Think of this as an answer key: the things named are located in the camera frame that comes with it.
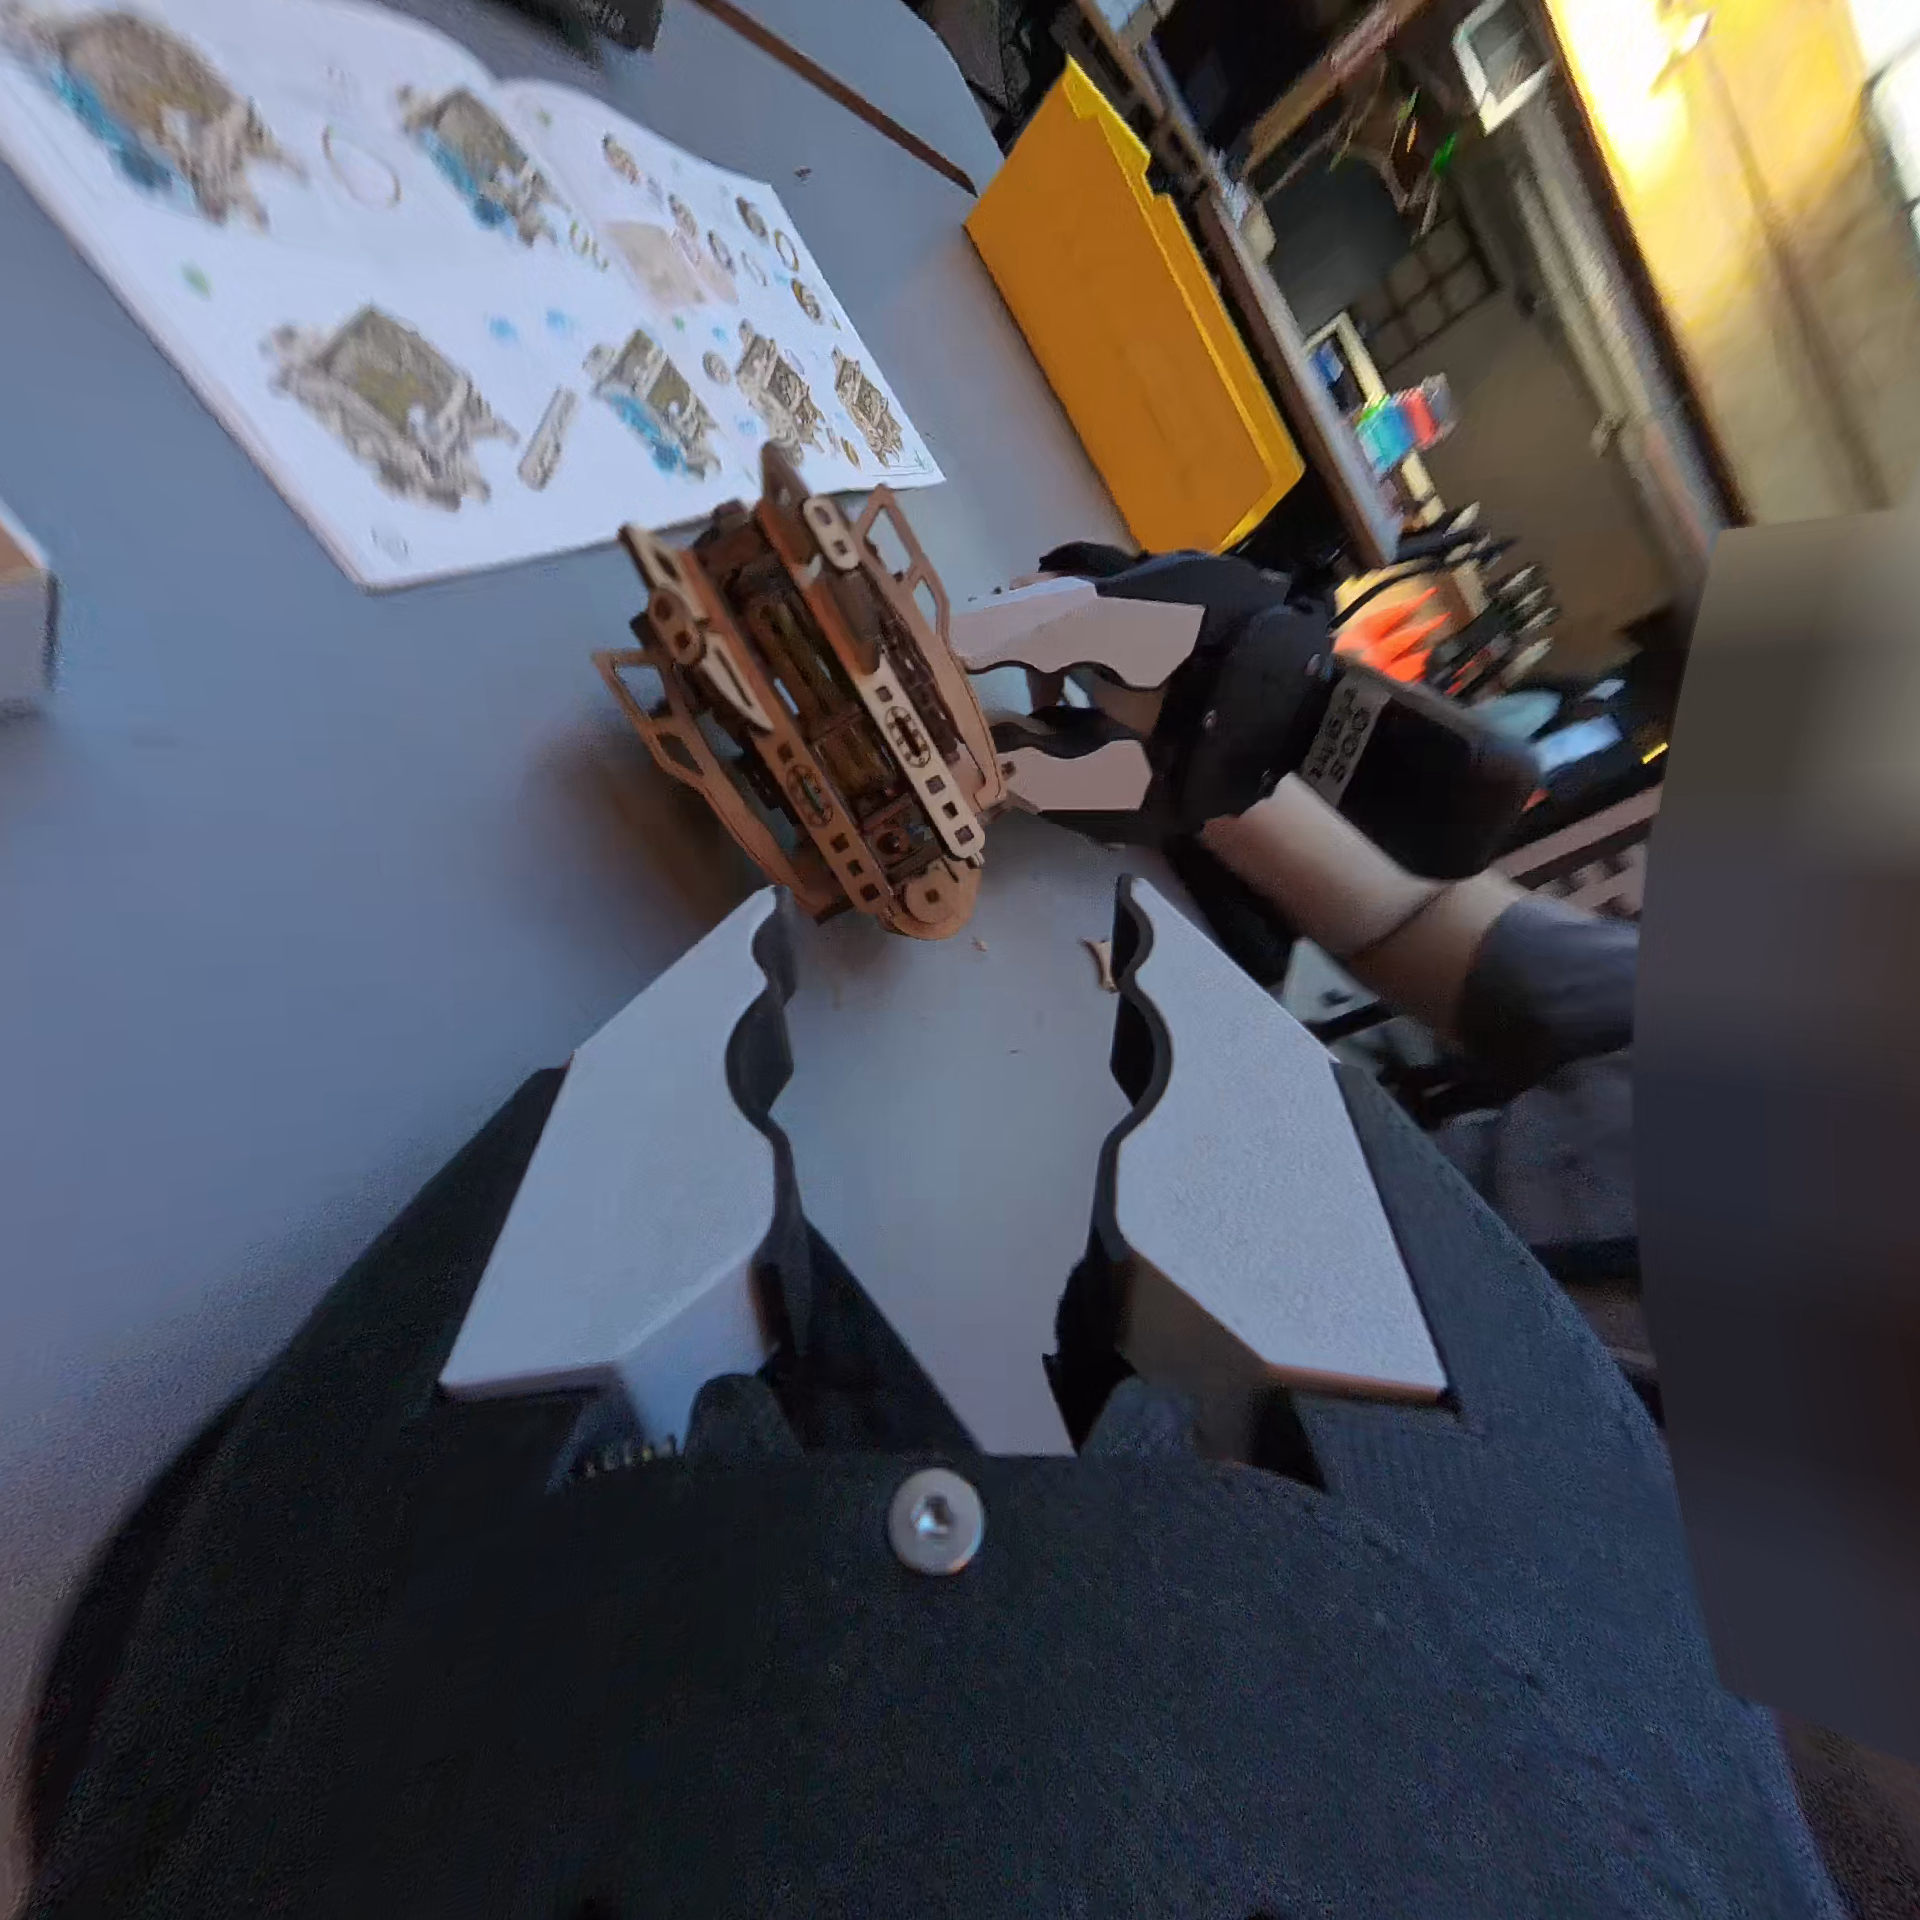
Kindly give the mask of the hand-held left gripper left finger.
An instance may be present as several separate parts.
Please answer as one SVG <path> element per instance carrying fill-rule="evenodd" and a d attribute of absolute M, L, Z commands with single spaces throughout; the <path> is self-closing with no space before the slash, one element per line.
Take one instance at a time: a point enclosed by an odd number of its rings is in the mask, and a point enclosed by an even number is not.
<path fill-rule="evenodd" d="M 684 1449 L 707 1382 L 802 1344 L 814 1255 L 777 1119 L 794 932 L 794 898 L 754 889 L 574 1054 L 443 1396 L 609 1399 L 646 1449 Z"/>

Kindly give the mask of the wooden mechanical model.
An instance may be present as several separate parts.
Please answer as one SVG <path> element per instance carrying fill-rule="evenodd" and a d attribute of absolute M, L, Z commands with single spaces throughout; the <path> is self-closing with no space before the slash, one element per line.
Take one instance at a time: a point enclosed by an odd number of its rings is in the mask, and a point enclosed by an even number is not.
<path fill-rule="evenodd" d="M 691 545 L 619 545 L 645 611 L 593 667 L 656 767 L 814 921 L 954 938 L 1010 790 L 902 499 L 847 513 L 768 444 Z"/>

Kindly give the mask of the colourful plastic stack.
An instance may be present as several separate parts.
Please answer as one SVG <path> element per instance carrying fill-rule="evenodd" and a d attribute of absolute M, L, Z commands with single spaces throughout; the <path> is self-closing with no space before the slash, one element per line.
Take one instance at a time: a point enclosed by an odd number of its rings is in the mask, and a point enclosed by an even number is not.
<path fill-rule="evenodd" d="M 1387 479 L 1454 432 L 1454 387 L 1437 371 L 1410 389 L 1383 394 L 1359 411 L 1352 425 L 1367 469 Z"/>

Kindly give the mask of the yellow plastic bin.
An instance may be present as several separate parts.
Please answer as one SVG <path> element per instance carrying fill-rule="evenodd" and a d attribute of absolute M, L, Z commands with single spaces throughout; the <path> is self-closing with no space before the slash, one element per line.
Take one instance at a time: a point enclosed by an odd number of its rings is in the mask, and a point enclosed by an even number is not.
<path fill-rule="evenodd" d="M 966 230 L 1135 540 L 1227 552 L 1306 466 L 1147 159 L 1068 60 Z"/>

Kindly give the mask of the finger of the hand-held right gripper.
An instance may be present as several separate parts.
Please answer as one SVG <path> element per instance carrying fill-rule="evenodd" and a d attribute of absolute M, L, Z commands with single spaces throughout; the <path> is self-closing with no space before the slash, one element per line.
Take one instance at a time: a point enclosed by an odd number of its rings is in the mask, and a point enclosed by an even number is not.
<path fill-rule="evenodd" d="M 1099 706 L 996 722 L 1006 801 L 1023 811 L 1138 811 L 1156 781 L 1145 738 Z"/>
<path fill-rule="evenodd" d="M 1038 579 L 951 611 L 951 652 L 969 675 L 1092 667 L 1119 684 L 1165 684 L 1195 652 L 1204 605 L 1109 596 L 1085 579 Z"/>

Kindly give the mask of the white cardboard tray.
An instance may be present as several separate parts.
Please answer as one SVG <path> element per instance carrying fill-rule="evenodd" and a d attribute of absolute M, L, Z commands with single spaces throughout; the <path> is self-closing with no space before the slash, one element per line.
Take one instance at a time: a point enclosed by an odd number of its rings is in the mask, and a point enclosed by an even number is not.
<path fill-rule="evenodd" d="M 4 506 L 4 722 L 49 703 L 61 660 L 61 583 L 37 537 Z"/>

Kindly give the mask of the illustrated instruction booklet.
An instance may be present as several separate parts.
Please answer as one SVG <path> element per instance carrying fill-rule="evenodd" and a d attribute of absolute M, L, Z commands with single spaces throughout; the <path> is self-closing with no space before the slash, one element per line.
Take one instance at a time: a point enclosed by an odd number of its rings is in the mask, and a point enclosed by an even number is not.
<path fill-rule="evenodd" d="M 367 588 L 942 466 L 771 183 L 375 3 L 4 3 L 4 157 Z"/>

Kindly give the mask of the orange plastic cones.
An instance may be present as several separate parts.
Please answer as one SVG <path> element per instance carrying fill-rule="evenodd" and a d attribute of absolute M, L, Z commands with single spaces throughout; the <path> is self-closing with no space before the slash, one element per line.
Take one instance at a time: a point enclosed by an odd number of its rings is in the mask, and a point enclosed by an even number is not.
<path fill-rule="evenodd" d="M 1355 660 L 1390 679 L 1425 679 L 1434 646 L 1450 633 L 1450 596 L 1437 579 L 1396 579 L 1355 598 L 1336 633 L 1338 660 Z"/>

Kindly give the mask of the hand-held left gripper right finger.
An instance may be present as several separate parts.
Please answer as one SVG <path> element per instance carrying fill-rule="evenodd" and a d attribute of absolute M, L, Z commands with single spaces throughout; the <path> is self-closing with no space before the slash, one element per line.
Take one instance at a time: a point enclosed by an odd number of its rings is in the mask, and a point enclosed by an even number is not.
<path fill-rule="evenodd" d="M 1271 1435 L 1295 1396 L 1445 1404 L 1329 1045 L 1145 878 L 1119 881 L 1112 979 L 1125 1111 L 1047 1354 L 1068 1432 L 1125 1379 L 1199 1435 Z"/>

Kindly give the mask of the black model kit box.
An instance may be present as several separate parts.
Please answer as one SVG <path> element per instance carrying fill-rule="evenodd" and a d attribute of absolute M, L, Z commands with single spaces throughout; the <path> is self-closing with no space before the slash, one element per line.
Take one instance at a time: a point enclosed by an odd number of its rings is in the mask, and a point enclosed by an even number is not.
<path fill-rule="evenodd" d="M 600 46 L 653 49 L 665 3 L 498 3 L 565 46 L 600 58 Z"/>

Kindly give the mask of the person's right forearm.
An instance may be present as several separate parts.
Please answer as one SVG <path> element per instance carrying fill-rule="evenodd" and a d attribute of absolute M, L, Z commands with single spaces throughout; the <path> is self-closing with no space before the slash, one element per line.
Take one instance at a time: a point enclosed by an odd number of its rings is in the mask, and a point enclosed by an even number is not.
<path fill-rule="evenodd" d="M 1300 779 L 1204 825 L 1199 842 L 1310 946 L 1462 1060 L 1516 1075 L 1635 1037 L 1641 928 L 1497 869 L 1425 881 Z"/>

